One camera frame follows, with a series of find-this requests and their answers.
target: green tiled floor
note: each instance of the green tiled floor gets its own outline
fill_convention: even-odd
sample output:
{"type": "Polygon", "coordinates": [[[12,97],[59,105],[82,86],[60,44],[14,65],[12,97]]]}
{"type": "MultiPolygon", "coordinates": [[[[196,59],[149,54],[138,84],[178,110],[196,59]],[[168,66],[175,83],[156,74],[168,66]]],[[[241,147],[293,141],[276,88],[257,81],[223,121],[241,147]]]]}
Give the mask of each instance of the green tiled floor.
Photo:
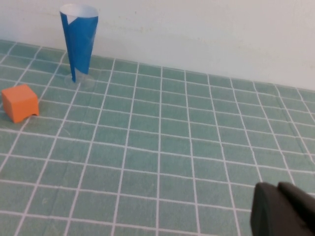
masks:
{"type": "Polygon", "coordinates": [[[250,235],[254,185],[315,196],[315,92],[92,57],[69,89],[64,51],[0,41],[0,234],[250,235]]]}

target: white wall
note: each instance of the white wall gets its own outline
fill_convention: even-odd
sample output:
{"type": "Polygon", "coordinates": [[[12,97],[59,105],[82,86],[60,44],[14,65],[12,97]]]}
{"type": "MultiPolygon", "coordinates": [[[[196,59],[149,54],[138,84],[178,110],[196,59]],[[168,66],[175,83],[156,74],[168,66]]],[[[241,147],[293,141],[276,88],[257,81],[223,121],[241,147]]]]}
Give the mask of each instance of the white wall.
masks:
{"type": "MultiPolygon", "coordinates": [[[[65,48],[67,0],[0,0],[0,38],[65,48]]],[[[313,0],[72,0],[100,11],[94,54],[315,89],[313,0]]]]}

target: cone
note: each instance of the cone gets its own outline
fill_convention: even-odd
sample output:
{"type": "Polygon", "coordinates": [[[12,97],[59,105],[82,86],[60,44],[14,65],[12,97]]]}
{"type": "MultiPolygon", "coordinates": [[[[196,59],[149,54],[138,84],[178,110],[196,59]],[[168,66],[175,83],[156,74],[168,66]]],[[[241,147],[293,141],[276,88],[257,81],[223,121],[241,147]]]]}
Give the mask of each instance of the cone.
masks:
{"type": "Polygon", "coordinates": [[[89,73],[94,37],[98,23],[96,8],[83,4],[66,4],[60,8],[72,81],[89,73]]]}

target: paper cone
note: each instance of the paper cone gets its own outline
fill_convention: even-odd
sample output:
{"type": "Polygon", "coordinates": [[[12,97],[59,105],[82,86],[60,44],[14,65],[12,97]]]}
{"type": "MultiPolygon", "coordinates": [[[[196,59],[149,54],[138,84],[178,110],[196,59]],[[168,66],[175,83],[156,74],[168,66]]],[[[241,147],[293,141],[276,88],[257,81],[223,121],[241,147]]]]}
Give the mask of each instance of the paper cone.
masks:
{"type": "Polygon", "coordinates": [[[60,8],[72,81],[79,82],[89,73],[98,11],[83,4],[66,4],[60,8]]]}

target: orange cube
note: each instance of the orange cube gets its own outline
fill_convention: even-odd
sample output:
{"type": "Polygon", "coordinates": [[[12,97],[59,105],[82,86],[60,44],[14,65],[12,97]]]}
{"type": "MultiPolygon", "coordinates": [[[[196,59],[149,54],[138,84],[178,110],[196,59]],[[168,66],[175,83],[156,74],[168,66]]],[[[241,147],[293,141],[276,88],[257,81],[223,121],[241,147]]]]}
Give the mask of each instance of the orange cube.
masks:
{"type": "Polygon", "coordinates": [[[27,85],[2,90],[4,111],[14,123],[21,122],[31,115],[39,115],[37,95],[27,85]]]}

